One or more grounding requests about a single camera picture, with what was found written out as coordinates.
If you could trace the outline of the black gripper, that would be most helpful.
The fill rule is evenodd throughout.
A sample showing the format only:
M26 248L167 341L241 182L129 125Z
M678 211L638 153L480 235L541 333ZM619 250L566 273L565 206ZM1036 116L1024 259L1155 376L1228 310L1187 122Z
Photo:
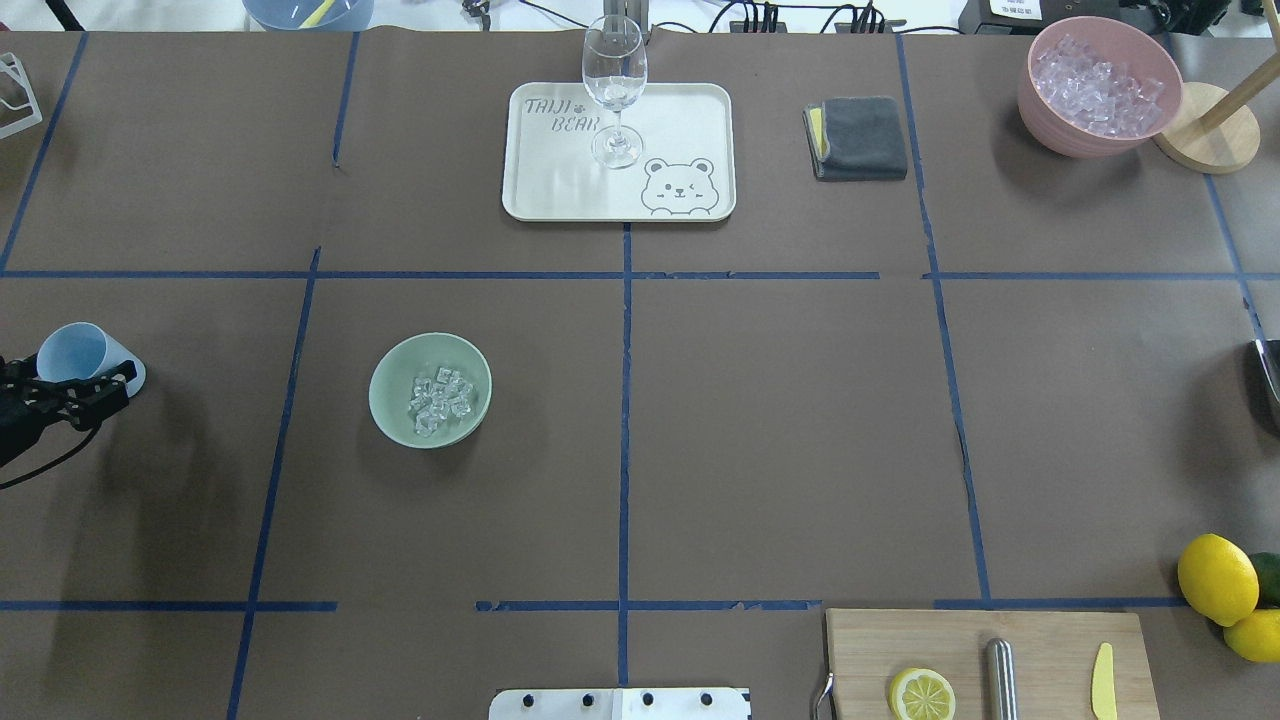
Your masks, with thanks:
M140 363L124 360L88 379L51 380L40 375L37 357L3 359L3 466L33 448L54 423L76 430L101 427L129 405L128 383L140 378Z

